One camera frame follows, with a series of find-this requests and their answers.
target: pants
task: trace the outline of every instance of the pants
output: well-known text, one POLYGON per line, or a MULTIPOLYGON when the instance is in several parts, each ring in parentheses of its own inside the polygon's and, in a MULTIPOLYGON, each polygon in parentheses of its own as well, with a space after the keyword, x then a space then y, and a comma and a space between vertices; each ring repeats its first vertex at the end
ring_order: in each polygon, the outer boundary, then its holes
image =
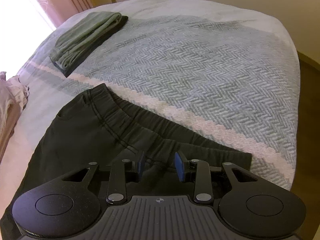
POLYGON ((86 90, 57 114, 39 142, 13 200, 0 221, 3 240, 20 236, 11 215, 21 194, 89 162, 101 167, 117 159, 146 155, 139 183, 127 184, 127 195, 192 194, 192 183, 180 183, 174 154, 201 159, 210 166, 232 162, 249 169, 251 154, 206 139, 201 135, 118 97, 105 84, 86 90))

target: brown floor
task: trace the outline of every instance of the brown floor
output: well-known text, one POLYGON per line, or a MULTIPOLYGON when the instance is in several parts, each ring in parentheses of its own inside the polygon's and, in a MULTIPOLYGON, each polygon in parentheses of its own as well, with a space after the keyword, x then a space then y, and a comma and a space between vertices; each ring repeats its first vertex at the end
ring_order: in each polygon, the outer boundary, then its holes
POLYGON ((298 235, 312 240, 320 223, 320 71, 302 61, 300 69, 297 168, 291 191, 307 208, 298 235))

